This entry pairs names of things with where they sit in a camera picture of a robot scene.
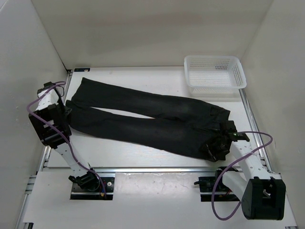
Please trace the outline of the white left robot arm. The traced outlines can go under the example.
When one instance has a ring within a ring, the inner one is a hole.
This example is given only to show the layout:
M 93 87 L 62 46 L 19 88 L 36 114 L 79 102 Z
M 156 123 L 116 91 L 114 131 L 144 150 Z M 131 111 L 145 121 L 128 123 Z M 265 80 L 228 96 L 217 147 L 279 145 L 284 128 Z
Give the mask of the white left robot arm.
M 43 145 L 55 150 L 73 171 L 69 180 L 81 189 L 95 191 L 101 181 L 95 170 L 75 151 L 71 143 L 68 116 L 71 109 L 62 101 L 58 88 L 65 81 L 47 82 L 37 91 L 37 99 L 27 105 L 29 120 Z

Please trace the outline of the black trousers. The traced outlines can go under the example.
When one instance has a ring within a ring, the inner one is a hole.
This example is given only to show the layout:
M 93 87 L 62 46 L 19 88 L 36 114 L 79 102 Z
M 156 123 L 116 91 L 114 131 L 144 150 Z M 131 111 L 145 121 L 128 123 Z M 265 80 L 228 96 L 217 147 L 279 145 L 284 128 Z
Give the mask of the black trousers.
M 203 159 L 230 111 L 186 97 L 152 94 L 83 78 L 66 106 L 70 127 L 98 138 Z

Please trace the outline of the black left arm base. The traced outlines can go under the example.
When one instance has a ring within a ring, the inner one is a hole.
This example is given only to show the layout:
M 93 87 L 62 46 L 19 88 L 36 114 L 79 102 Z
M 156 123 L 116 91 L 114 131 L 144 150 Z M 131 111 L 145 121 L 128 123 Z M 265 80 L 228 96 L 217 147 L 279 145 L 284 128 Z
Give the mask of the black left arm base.
M 88 172 L 82 177 L 69 176 L 72 182 L 70 199 L 72 200 L 113 200 L 115 177 L 101 177 L 100 180 Z

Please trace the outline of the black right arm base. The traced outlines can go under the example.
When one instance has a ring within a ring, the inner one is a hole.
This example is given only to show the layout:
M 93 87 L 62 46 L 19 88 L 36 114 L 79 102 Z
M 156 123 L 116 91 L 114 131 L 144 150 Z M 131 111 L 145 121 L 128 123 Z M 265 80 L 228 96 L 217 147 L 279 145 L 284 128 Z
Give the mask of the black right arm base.
M 198 181 L 194 182 L 195 186 L 198 186 L 200 189 L 201 202 L 211 202 L 212 200 L 212 191 L 215 185 L 216 179 L 219 177 L 221 172 L 225 167 L 219 167 L 213 176 L 202 176 L 198 177 Z M 230 188 L 225 186 L 222 183 L 222 179 L 219 181 L 215 196 L 215 202 L 238 202 L 238 197 L 232 192 Z

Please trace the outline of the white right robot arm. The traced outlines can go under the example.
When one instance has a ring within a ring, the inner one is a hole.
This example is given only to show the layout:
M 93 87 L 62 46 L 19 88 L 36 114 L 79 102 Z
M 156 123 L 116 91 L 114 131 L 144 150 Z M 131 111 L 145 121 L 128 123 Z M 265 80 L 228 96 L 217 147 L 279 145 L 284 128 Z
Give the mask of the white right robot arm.
M 201 201 L 238 201 L 246 219 L 282 220 L 286 185 L 269 172 L 252 149 L 247 132 L 238 132 L 233 121 L 220 124 L 220 136 L 206 146 L 213 159 L 232 153 L 235 161 L 219 167 L 213 177 L 199 177 Z

